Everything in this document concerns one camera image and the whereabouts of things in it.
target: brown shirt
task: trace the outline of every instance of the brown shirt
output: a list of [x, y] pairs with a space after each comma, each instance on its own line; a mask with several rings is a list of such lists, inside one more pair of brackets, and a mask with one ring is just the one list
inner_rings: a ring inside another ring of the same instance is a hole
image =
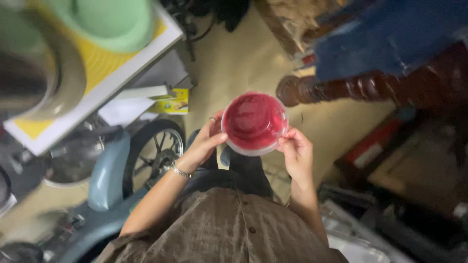
[[286, 207], [238, 190], [195, 192], [167, 225], [115, 239], [96, 263], [347, 262]]

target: blue cloth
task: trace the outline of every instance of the blue cloth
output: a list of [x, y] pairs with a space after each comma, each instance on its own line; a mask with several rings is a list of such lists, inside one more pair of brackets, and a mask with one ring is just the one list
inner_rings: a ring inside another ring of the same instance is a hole
[[320, 81], [371, 70], [407, 75], [463, 39], [466, 25], [466, 0], [377, 0], [318, 39], [316, 75]]

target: clear plastic bowl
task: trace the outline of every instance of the clear plastic bowl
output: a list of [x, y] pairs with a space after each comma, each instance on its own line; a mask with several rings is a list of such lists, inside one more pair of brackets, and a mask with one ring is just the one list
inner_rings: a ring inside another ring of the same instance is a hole
[[287, 127], [284, 105], [259, 92], [233, 99], [221, 119], [221, 130], [228, 135], [227, 145], [245, 156], [264, 155], [276, 149]]

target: forearm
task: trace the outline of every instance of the forearm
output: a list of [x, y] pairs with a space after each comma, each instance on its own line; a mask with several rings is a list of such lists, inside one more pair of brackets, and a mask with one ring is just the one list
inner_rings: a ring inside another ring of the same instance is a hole
[[[195, 168], [187, 167], [183, 162], [183, 158], [177, 160], [176, 165], [181, 170], [195, 170]], [[169, 210], [172, 209], [187, 182], [188, 178], [170, 169], [135, 207], [125, 222], [120, 235], [137, 233], [160, 223]]]
[[327, 246], [329, 245], [327, 234], [320, 217], [318, 197], [313, 183], [309, 186], [299, 187], [294, 179], [291, 181], [291, 201], [289, 209], [309, 225]]

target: red liquid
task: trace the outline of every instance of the red liquid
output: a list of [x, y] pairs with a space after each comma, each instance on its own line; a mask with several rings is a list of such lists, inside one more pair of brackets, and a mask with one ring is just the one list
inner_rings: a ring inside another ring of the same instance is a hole
[[228, 106], [222, 125], [232, 143], [245, 150], [259, 150], [277, 142], [287, 121], [275, 98], [247, 92]]

